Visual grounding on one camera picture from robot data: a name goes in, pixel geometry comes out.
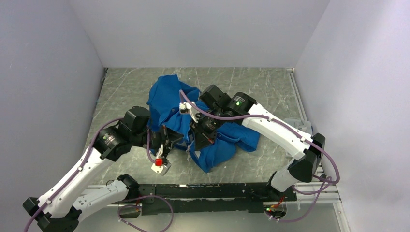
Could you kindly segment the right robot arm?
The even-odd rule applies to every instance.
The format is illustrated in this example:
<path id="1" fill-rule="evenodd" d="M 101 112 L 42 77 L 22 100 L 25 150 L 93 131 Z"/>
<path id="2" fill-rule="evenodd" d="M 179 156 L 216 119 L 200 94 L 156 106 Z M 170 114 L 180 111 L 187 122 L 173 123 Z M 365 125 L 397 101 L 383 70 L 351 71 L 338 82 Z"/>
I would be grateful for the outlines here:
<path id="1" fill-rule="evenodd" d="M 189 114 L 193 120 L 191 129 L 197 150 L 214 143 L 216 130 L 226 122 L 254 130 L 285 149 L 292 159 L 270 177 L 266 188 L 269 199 L 277 201 L 296 183 L 312 181 L 322 159 L 324 136 L 310 135 L 292 127 L 243 92 L 230 97 L 216 85 L 210 85 L 199 96 L 207 111 L 189 101 L 183 91 L 179 97 L 179 112 Z"/>

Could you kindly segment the blue zip jacket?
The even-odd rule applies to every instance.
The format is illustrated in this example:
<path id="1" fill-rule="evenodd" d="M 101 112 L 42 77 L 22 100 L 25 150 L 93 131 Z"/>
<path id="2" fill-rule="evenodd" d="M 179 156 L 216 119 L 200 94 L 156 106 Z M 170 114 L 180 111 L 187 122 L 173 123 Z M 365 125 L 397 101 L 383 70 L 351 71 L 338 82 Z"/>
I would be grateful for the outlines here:
<path id="1" fill-rule="evenodd" d="M 181 90 L 198 108 L 208 110 L 206 104 L 199 99 L 201 92 L 198 88 L 179 81 L 175 74 L 160 76 L 151 87 L 147 101 L 152 132 L 159 132 L 166 126 L 181 134 L 182 140 L 175 147 L 187 150 L 205 173 L 232 158 L 237 147 L 246 152 L 257 149 L 260 134 L 242 125 L 223 122 L 219 128 L 209 132 L 194 128 L 191 116 L 179 112 Z"/>

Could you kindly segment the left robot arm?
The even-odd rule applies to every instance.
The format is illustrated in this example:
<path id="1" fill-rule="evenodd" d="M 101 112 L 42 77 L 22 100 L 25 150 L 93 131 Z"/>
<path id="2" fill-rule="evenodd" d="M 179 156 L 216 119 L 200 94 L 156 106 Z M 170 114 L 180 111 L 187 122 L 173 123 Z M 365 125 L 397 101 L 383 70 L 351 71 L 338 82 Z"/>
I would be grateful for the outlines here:
<path id="1" fill-rule="evenodd" d="M 182 135 L 168 127 L 151 132 L 148 127 L 150 111 L 135 106 L 124 117 L 109 121 L 93 136 L 80 158 L 65 176 L 42 196 L 30 197 L 23 203 L 31 222 L 37 222 L 43 232 L 72 232 L 79 223 L 117 202 L 138 207 L 140 199 L 153 197 L 128 174 L 122 174 L 111 184 L 84 194 L 91 181 L 115 163 L 132 147 L 155 152 L 153 170 L 165 174 L 170 167 L 168 153 Z"/>

